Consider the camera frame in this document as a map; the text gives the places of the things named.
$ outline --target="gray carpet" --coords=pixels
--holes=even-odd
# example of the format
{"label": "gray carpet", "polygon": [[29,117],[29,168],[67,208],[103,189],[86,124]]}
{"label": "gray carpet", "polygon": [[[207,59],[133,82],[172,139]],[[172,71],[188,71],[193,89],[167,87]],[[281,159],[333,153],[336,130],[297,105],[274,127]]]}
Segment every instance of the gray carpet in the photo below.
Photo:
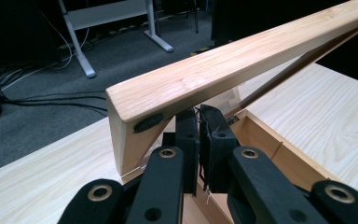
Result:
{"label": "gray carpet", "polygon": [[[132,28],[86,52],[97,73],[96,78],[86,78],[74,58],[66,68],[36,72],[5,89],[4,94],[8,99],[20,99],[53,93],[104,91],[118,82],[180,61],[189,57],[192,51],[211,46],[211,20],[210,15],[200,12],[198,34],[195,33],[193,16],[186,19],[177,15],[162,20],[161,37],[174,47],[172,53],[165,52],[148,39],[143,34],[145,26]],[[104,97],[104,93],[92,95]],[[106,108],[105,101],[98,99],[77,102]],[[2,105],[2,109],[0,167],[104,118],[95,111],[74,106]]]}

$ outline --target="wood grain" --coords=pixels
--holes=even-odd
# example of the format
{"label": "wood grain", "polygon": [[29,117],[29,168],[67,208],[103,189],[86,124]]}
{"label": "wood grain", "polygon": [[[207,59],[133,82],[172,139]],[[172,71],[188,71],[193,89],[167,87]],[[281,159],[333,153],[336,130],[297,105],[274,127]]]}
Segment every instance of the wood grain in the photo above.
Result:
{"label": "wood grain", "polygon": [[321,45],[320,47],[310,50],[299,59],[297,59],[294,63],[291,63],[289,66],[287,66],[284,70],[282,70],[279,74],[277,74],[274,78],[269,80],[265,85],[263,85],[261,88],[257,89],[256,91],[252,92],[251,95],[246,97],[241,101],[241,108],[245,108],[250,103],[257,100],[260,96],[264,95],[265,93],[269,92],[269,90],[272,90],[276,86],[280,85],[282,82],[284,82],[287,78],[293,76],[294,74],[298,73],[311,63],[315,63],[319,59],[321,59],[323,56],[331,52],[332,50],[338,48],[348,40],[350,40],[355,35],[358,35],[358,28],[351,30],[347,32],[344,35],[340,35],[327,43]]}
{"label": "wood grain", "polygon": [[150,134],[143,133],[142,144],[133,141],[138,139],[133,127],[142,120],[156,114],[169,119],[357,27],[358,0],[354,0],[108,88],[117,169],[121,174],[133,169],[157,130],[163,129],[161,122]]}
{"label": "wood grain", "polygon": [[[108,119],[2,167],[0,223],[57,223],[78,190],[99,178],[129,181],[116,169]],[[191,196],[184,205],[184,223],[209,223]]]}
{"label": "wood grain", "polygon": [[252,112],[244,109],[236,117],[239,121],[231,125],[231,130],[241,144],[263,150],[293,184],[310,190],[320,180],[329,178],[339,181],[301,148],[293,145]]}
{"label": "wood grain", "polygon": [[197,197],[193,201],[211,224],[234,223],[227,206],[226,194],[207,194],[202,189],[203,182],[198,179]]}
{"label": "wood grain", "polygon": [[325,170],[358,189],[358,81],[318,64],[247,107]]}

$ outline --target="metal grommet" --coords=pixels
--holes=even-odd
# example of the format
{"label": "metal grommet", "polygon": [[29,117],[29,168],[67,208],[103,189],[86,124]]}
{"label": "metal grommet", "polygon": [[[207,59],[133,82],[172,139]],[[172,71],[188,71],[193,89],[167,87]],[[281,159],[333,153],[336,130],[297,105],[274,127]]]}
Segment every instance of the metal grommet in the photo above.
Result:
{"label": "metal grommet", "polygon": [[172,158],[176,155],[176,151],[170,148],[162,149],[159,152],[159,156],[162,158]]}
{"label": "metal grommet", "polygon": [[330,198],[339,201],[341,203],[354,203],[355,199],[353,195],[342,187],[336,185],[327,185],[324,188],[324,191]]}
{"label": "metal grommet", "polygon": [[96,185],[89,191],[89,199],[93,202],[101,202],[107,199],[113,190],[109,185]]}
{"label": "metal grommet", "polygon": [[258,153],[254,150],[251,150],[251,149],[244,149],[242,152],[241,152],[242,156],[243,157],[246,157],[246,158],[249,158],[249,159],[255,159],[258,157]]}

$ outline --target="black equipment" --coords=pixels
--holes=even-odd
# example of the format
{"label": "black equipment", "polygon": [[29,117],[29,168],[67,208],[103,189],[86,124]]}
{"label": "black equipment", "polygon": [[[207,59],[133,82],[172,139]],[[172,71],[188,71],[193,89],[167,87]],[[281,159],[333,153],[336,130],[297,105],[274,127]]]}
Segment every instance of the black equipment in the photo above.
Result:
{"label": "black equipment", "polygon": [[175,133],[150,156],[143,175],[121,186],[88,183],[66,207],[60,223],[181,223],[183,194],[205,189],[226,193],[235,223],[358,223],[358,191],[336,181],[311,192],[293,185],[264,154],[241,147],[220,110],[202,105],[176,116]]}
{"label": "black equipment", "polygon": [[0,63],[59,61],[48,23],[35,0],[0,0]]}

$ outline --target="desk frame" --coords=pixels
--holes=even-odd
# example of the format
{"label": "desk frame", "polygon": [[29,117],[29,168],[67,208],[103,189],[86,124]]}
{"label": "desk frame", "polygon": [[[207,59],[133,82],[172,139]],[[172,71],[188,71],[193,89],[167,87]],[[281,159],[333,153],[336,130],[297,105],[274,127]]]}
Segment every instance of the desk frame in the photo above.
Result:
{"label": "desk frame", "polygon": [[75,55],[87,77],[95,77],[95,71],[81,50],[75,33],[76,30],[147,14],[149,30],[145,31],[145,34],[167,52],[173,51],[173,47],[156,35],[153,0],[145,0],[145,4],[142,0],[126,0],[74,11],[67,11],[62,0],[58,0],[58,2],[66,27],[75,46]]}

